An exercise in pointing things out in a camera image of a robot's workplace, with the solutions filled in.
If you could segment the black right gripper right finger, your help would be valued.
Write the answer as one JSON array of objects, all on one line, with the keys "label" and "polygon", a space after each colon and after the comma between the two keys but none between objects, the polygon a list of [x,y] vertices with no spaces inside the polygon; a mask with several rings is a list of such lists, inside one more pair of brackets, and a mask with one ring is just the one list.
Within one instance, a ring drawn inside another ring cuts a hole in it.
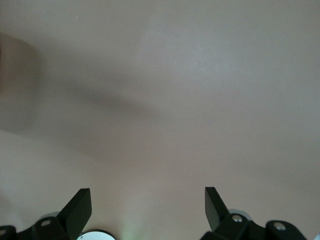
[{"label": "black right gripper right finger", "polygon": [[262,227],[243,213],[231,212],[215,187],[205,188],[205,215],[210,231],[205,240],[305,240],[293,224],[270,220]]}]

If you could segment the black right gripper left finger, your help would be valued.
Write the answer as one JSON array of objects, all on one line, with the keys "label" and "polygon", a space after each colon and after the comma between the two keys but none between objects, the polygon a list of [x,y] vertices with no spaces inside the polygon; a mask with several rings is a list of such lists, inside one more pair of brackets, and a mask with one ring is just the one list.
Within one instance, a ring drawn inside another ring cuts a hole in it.
[{"label": "black right gripper left finger", "polygon": [[13,225],[0,227],[2,240],[76,240],[92,215],[91,191],[81,188],[57,214],[40,218],[17,232]]}]

